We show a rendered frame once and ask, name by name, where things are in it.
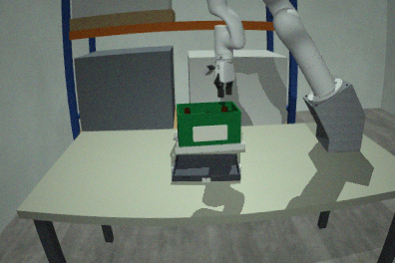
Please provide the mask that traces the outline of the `green plastic crate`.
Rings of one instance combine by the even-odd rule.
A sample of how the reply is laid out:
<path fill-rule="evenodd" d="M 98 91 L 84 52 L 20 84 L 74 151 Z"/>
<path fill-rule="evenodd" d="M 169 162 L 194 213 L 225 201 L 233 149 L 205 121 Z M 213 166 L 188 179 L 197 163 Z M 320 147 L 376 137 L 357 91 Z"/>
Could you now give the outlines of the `green plastic crate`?
<path fill-rule="evenodd" d="M 230 112 L 222 113 L 223 106 Z M 180 147 L 240 143 L 241 110 L 234 102 L 177 104 L 177 110 Z"/>

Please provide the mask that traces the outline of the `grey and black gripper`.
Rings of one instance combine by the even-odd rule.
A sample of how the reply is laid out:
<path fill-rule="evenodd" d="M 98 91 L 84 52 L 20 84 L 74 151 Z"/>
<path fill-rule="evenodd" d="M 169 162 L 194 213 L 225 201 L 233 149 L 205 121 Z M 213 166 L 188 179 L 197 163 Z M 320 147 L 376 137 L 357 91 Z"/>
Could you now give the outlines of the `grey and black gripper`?
<path fill-rule="evenodd" d="M 225 94 L 231 95 L 231 87 L 234 81 L 234 65 L 233 60 L 215 62 L 215 80 L 214 84 L 217 88 L 217 96 L 223 98 L 223 84 L 225 86 Z M 221 84 L 221 85 L 220 85 Z"/>

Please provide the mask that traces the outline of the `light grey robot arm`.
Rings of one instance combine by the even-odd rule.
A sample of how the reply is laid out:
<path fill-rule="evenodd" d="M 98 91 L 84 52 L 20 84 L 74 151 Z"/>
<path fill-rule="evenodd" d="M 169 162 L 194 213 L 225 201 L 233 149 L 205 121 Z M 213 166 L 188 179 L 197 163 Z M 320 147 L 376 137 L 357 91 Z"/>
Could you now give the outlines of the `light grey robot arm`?
<path fill-rule="evenodd" d="M 242 49 L 245 45 L 241 20 L 227 6 L 226 0 L 206 1 L 209 13 L 219 17 L 227 25 L 214 26 L 214 56 L 220 61 L 231 60 L 233 50 Z M 342 88 L 343 82 L 331 75 L 289 0 L 262 1 L 273 17 L 275 33 L 292 54 L 312 90 L 308 95 L 309 101 L 318 103 L 335 95 Z"/>

